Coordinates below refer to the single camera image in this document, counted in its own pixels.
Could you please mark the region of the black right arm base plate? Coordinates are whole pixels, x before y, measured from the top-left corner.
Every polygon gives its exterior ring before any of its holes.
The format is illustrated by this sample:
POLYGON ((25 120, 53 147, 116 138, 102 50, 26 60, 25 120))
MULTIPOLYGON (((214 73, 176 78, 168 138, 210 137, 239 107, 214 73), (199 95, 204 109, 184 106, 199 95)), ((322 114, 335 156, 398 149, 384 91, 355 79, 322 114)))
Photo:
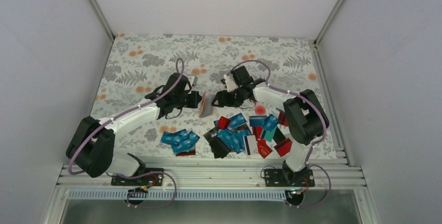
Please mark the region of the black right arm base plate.
POLYGON ((264 169, 263 177, 267 187, 313 187, 315 180, 312 169, 303 168, 298 172, 284 169, 264 169))

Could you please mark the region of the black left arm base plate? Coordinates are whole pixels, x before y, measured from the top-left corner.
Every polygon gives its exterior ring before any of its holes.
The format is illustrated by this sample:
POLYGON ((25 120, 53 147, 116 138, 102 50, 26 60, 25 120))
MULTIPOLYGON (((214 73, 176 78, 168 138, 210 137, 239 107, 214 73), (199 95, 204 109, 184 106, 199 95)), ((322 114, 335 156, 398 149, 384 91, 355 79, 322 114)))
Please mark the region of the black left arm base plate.
POLYGON ((112 176, 111 185, 112 186, 162 186, 163 175, 160 172, 164 172, 163 168, 144 168, 136 172, 133 176, 142 175, 144 173, 155 172, 148 176, 139 177, 136 179, 126 179, 116 175, 112 176))

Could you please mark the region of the white stripe card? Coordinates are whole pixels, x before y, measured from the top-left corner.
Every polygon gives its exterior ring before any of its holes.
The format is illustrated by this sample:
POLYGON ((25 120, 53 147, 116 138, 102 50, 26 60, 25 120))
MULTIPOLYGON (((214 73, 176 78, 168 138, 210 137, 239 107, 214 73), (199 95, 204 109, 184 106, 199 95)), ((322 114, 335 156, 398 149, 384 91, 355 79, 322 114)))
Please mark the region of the white stripe card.
POLYGON ((244 137, 244 145, 246 154, 251 156, 258 153, 257 141, 254 135, 244 137))

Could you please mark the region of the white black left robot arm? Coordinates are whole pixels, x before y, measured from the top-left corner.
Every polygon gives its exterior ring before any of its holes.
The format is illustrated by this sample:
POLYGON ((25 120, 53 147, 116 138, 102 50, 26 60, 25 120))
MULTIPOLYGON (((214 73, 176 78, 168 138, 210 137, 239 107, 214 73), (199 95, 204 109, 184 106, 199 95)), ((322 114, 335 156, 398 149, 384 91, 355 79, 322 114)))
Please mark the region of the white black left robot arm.
POLYGON ((116 152, 115 141, 138 127, 165 118, 174 109, 197 108, 202 97, 192 89, 196 83, 196 76, 173 73, 165 85, 122 113, 101 119, 83 118, 66 150, 69 165, 76 164, 92 178, 113 173, 123 175, 133 185, 140 184, 145 178, 141 160, 116 152))

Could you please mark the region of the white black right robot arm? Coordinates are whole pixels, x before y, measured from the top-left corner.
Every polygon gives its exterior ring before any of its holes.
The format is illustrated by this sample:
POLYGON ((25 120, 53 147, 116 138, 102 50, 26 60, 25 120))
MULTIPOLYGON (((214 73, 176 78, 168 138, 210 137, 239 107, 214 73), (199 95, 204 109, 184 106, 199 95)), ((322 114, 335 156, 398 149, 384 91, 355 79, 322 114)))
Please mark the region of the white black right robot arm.
POLYGON ((295 144, 283 162, 285 184, 295 186, 309 168, 309 159, 316 144, 325 139, 329 120, 312 90, 300 93, 282 90, 268 80, 254 79, 244 66, 225 75, 226 89, 217 92, 211 102, 215 107, 239 107, 245 100, 270 104, 281 109, 288 121, 288 129, 295 144))

